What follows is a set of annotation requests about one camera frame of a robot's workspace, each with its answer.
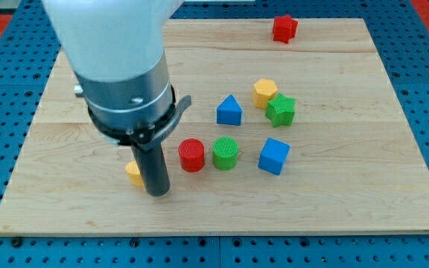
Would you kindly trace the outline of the black clamp ring mount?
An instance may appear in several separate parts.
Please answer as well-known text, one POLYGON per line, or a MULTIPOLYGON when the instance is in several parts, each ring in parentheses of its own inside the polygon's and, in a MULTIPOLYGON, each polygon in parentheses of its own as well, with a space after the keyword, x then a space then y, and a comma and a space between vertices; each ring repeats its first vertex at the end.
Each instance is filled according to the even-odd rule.
POLYGON ((153 150, 159 146, 176 128, 182 114, 192 104, 190 95, 186 95, 178 101, 175 106, 172 103, 165 115, 163 115, 156 123, 149 124, 146 127, 137 130, 116 130, 103 125, 95 116, 94 112, 88 108, 89 117, 92 119, 96 129, 102 136, 106 136, 113 143, 121 146, 133 145, 143 151, 153 150))

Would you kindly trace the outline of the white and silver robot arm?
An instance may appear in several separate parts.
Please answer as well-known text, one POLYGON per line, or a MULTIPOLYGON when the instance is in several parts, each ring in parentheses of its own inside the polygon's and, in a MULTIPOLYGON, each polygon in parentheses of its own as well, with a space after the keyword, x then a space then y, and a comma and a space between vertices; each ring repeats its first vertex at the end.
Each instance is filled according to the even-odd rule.
POLYGON ((170 188, 162 142, 191 96, 177 100, 162 29, 183 0, 43 0, 96 128, 130 145, 144 187, 170 188))

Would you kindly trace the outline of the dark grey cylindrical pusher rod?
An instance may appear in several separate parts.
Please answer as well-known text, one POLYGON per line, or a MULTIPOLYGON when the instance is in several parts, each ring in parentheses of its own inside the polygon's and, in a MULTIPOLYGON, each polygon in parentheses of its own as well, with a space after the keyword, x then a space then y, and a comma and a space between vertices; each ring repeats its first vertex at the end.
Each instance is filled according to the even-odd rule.
POLYGON ((157 144, 151 149, 142 149, 140 144, 132 142, 131 148, 146 192, 154 197, 166 194, 171 184, 162 145, 157 144))

